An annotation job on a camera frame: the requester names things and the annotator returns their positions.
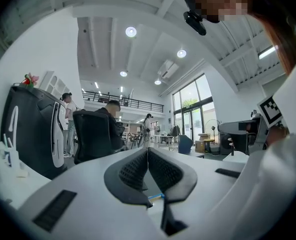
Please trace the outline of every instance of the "railing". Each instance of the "railing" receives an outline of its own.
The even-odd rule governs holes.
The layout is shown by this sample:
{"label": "railing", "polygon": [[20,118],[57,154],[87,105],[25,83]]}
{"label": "railing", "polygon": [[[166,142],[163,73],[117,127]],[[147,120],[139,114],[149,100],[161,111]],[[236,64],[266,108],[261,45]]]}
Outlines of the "railing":
{"label": "railing", "polygon": [[108,103],[109,101],[118,101],[123,107],[130,107],[142,110],[163,112],[163,105],[150,103],[146,101],[136,100],[132,98],[120,98],[118,96],[97,93],[92,91],[83,92],[83,99],[85,101]]}

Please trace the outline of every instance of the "white desk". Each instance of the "white desk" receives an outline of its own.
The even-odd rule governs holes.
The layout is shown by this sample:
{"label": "white desk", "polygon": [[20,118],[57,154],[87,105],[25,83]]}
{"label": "white desk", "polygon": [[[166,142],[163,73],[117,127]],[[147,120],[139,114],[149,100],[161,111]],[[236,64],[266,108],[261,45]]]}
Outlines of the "white desk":
{"label": "white desk", "polygon": [[[0,142],[0,150],[5,145]],[[0,153],[0,199],[12,200],[10,205],[18,209],[35,191],[51,180],[32,170],[21,161],[21,169],[27,171],[27,177],[16,177],[14,170],[5,164]]]}
{"label": "white desk", "polygon": [[159,147],[160,146],[160,138],[169,138],[169,139],[172,139],[174,136],[152,135],[151,137],[154,137],[155,143],[157,143],[157,147]]}

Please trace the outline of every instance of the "mesh chair back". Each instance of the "mesh chair back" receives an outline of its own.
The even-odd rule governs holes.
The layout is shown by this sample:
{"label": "mesh chair back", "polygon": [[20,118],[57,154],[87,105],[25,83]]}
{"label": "mesh chair back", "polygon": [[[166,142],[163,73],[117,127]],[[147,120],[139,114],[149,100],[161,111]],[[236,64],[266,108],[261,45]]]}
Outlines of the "mesh chair back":
{"label": "mesh chair back", "polygon": [[75,164],[113,153],[107,115],[92,111],[76,111],[73,113],[73,120],[79,141]]}

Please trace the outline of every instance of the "man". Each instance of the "man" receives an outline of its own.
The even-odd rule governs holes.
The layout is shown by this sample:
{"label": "man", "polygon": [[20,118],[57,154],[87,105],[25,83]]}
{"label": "man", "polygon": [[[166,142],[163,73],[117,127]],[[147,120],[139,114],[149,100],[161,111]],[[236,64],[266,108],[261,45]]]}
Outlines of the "man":
{"label": "man", "polygon": [[110,140],[114,150],[120,149],[125,145],[120,136],[120,127],[115,120],[116,113],[120,112],[120,110],[120,103],[117,100],[111,100],[105,107],[96,111],[109,117]]}

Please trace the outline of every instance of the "large window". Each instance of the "large window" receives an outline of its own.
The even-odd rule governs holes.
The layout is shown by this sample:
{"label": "large window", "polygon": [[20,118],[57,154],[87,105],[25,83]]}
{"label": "large window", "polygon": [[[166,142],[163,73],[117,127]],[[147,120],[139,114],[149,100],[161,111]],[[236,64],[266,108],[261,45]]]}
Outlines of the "large window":
{"label": "large window", "polygon": [[182,108],[188,107],[200,101],[195,81],[183,88],[180,92]]}
{"label": "large window", "polygon": [[200,100],[204,100],[206,98],[211,97],[210,87],[205,75],[202,75],[196,80],[196,84],[198,86]]}
{"label": "large window", "polygon": [[173,104],[174,104],[174,110],[181,109],[181,102],[180,102],[180,92],[177,92],[173,96]]}
{"label": "large window", "polygon": [[199,134],[210,133],[205,129],[205,125],[211,119],[216,120],[216,113],[205,75],[175,93],[173,106],[174,122],[180,127],[182,134],[195,141],[199,139]]}

